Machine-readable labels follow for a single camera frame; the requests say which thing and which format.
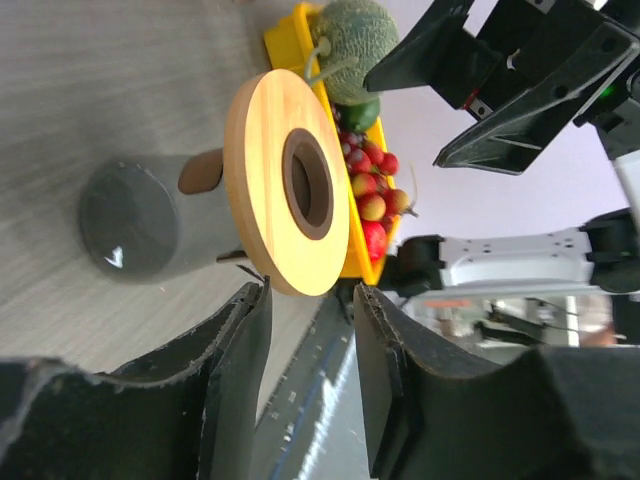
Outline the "glass coffee carafe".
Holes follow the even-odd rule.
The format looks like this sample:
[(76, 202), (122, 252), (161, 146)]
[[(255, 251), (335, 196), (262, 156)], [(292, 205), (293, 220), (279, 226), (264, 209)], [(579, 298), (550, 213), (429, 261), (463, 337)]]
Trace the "glass coffee carafe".
[(247, 257), (220, 149), (105, 163), (82, 191), (78, 223), (94, 264), (120, 282), (156, 283)]

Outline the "round wooden dripper stand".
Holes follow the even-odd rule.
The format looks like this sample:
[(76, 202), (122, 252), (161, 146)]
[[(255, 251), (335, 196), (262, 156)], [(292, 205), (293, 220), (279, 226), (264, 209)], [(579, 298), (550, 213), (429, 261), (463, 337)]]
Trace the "round wooden dripper stand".
[(349, 240), (348, 177), (323, 106), (297, 74), (245, 82), (224, 128), (224, 182), (244, 251), (274, 289), (321, 296)]

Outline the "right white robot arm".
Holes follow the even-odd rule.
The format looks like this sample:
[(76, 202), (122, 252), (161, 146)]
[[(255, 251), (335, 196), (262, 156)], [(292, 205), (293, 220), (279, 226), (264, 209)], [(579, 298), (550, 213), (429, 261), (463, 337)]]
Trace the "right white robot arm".
[(436, 1), (366, 75), (383, 92), (428, 86), (474, 124), (438, 154), (441, 168), (519, 175), (568, 124), (592, 125), (625, 209), (541, 235), (404, 241), (382, 291), (404, 298), (575, 294), (639, 288), (639, 5), (500, 1), (477, 34), (470, 3)]

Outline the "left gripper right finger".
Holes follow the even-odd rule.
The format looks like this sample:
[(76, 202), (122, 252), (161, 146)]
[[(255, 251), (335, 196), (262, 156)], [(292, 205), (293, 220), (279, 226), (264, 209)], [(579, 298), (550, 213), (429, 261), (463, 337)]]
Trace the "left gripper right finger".
[(499, 365), (354, 292), (369, 472), (377, 479), (635, 479), (639, 352), (544, 346)]

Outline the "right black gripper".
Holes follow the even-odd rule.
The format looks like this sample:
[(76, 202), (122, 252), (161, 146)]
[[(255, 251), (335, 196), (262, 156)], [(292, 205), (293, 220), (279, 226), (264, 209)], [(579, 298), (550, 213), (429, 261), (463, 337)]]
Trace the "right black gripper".
[(434, 164), (520, 175), (576, 116), (601, 120), (639, 103), (639, 1), (607, 1), (603, 23), (583, 3), (498, 1), (473, 36), (471, 1), (436, 0), (363, 87), (429, 86), (454, 109), (477, 104), (476, 118), (491, 109)]

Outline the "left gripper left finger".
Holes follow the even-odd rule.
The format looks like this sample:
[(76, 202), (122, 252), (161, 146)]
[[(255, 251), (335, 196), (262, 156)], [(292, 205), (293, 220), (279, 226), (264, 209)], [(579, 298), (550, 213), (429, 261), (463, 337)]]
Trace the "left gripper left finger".
[(270, 348), (272, 291), (216, 313), (110, 373), (1, 361), (5, 479), (245, 479)]

